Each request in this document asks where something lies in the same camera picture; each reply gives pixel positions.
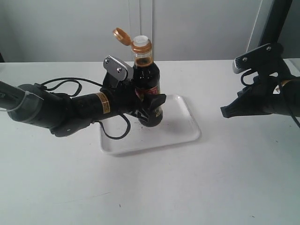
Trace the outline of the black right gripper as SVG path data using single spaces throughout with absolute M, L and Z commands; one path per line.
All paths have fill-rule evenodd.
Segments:
M 238 92 L 238 98 L 222 106 L 225 118 L 253 115 L 293 114 L 293 75 L 290 69 L 281 69 L 277 76 L 267 75 L 263 80 L 254 77 L 251 85 Z

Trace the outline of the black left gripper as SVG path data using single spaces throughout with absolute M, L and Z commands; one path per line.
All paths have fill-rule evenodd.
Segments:
M 143 93 L 139 98 L 132 79 L 121 81 L 111 74 L 105 75 L 100 90 L 108 92 L 114 109 L 119 113 L 127 113 L 133 117 L 159 115 L 161 105 L 166 101 L 166 94 Z

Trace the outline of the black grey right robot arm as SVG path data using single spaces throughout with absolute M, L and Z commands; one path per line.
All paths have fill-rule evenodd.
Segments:
M 225 118 L 257 115 L 300 115 L 300 78 L 289 70 L 277 76 L 265 76 L 262 81 L 254 77 L 251 85 L 237 93 L 238 97 L 229 105 L 222 106 Z

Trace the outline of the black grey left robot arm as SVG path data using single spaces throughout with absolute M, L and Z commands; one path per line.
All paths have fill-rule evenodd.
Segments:
M 124 138 L 131 129 L 126 114 L 144 122 L 149 121 L 151 112 L 166 101 L 166 94 L 146 94 L 140 99 L 132 80 L 117 79 L 106 73 L 98 93 L 80 96 L 81 82 L 97 85 L 97 82 L 76 78 L 58 78 L 59 84 L 47 88 L 49 81 L 42 84 L 22 84 L 18 87 L 0 83 L 0 109 L 17 122 L 47 128 L 56 137 L 66 137 L 115 116 L 127 123 Z

